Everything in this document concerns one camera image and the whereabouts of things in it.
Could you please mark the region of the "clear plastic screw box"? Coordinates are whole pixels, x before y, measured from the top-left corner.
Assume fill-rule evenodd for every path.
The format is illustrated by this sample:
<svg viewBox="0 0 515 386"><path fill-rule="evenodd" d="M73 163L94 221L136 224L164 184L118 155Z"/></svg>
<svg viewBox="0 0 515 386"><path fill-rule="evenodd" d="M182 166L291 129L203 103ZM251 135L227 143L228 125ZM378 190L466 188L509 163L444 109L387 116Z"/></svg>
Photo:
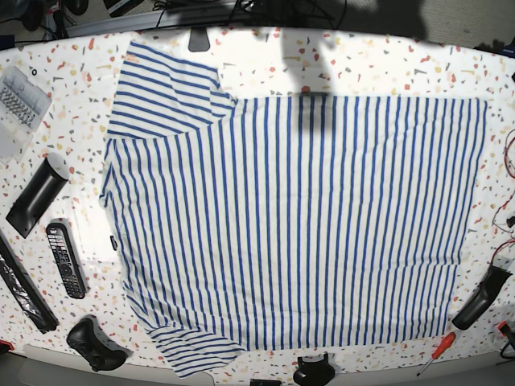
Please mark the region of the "clear plastic screw box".
<svg viewBox="0 0 515 386"><path fill-rule="evenodd" d="M1 163L20 161L52 99L14 65L1 77Z"/></svg>

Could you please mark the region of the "long black bar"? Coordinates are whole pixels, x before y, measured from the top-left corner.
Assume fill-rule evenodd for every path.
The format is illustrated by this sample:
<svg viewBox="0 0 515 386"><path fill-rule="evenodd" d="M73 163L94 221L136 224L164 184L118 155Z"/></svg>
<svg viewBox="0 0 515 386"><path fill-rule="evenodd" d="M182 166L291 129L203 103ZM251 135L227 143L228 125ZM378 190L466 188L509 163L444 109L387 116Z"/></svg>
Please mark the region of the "long black bar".
<svg viewBox="0 0 515 386"><path fill-rule="evenodd" d="M59 325L56 316L13 254L3 234L1 234L1 277L22 312L42 334L56 330Z"/></svg>

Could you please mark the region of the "black game controller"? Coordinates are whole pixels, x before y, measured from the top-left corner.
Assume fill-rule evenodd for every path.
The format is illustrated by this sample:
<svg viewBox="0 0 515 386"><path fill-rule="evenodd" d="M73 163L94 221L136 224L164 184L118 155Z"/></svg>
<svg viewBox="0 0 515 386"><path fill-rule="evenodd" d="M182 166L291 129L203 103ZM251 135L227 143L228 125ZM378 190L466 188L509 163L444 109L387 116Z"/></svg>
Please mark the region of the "black game controller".
<svg viewBox="0 0 515 386"><path fill-rule="evenodd" d="M103 344L95 334L95 324L91 318L82 318L70 330L66 342L89 363L94 372L116 370L128 358L125 351L113 350Z"/></svg>

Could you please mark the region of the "black round mount bottom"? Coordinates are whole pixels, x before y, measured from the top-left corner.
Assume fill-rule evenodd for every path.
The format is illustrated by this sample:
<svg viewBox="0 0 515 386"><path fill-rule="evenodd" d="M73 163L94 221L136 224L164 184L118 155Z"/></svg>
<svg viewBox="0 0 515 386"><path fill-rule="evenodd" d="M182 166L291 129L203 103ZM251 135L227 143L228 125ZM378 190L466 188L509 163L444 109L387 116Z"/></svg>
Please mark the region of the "black round mount bottom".
<svg viewBox="0 0 515 386"><path fill-rule="evenodd" d="M301 386L324 386L335 378L336 370L329 363L329 354L324 353L317 361L305 361L298 357L298 368L293 375L293 381Z"/></svg>

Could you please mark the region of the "black tv remote control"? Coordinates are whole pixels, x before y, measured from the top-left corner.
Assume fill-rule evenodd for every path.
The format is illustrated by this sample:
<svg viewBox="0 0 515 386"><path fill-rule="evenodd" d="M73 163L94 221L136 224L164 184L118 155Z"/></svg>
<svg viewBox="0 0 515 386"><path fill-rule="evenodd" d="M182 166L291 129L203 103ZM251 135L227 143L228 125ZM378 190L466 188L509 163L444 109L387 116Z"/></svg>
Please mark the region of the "black tv remote control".
<svg viewBox="0 0 515 386"><path fill-rule="evenodd" d="M73 299L85 298L87 288L72 234L61 222L50 223L46 234L66 294Z"/></svg>

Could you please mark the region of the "red handled screwdriver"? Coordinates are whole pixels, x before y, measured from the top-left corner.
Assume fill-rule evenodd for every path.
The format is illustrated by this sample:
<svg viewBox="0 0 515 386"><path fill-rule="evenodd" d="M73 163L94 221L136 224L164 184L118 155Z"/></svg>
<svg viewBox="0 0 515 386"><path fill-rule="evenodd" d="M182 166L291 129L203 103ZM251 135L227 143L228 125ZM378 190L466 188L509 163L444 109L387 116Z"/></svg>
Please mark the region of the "red handled screwdriver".
<svg viewBox="0 0 515 386"><path fill-rule="evenodd" d="M427 361L427 363L422 367L422 369L417 373L417 377L419 377L421 374L424 373L425 370L434 362L436 361L446 350L448 350L454 343L456 339L456 333L454 331L447 334L438 347L434 350L434 352L431 354L430 359Z"/></svg>

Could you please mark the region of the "blue white striped t-shirt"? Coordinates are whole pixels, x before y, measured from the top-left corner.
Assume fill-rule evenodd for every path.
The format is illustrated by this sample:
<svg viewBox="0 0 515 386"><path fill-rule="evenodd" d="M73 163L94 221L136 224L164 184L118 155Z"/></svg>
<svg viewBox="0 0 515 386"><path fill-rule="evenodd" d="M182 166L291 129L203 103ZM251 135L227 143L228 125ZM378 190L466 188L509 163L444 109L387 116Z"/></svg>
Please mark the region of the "blue white striped t-shirt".
<svg viewBox="0 0 515 386"><path fill-rule="evenodd" d="M441 335L487 111L477 98L236 98L215 68L132 42L100 199L126 297L175 374Z"/></svg>

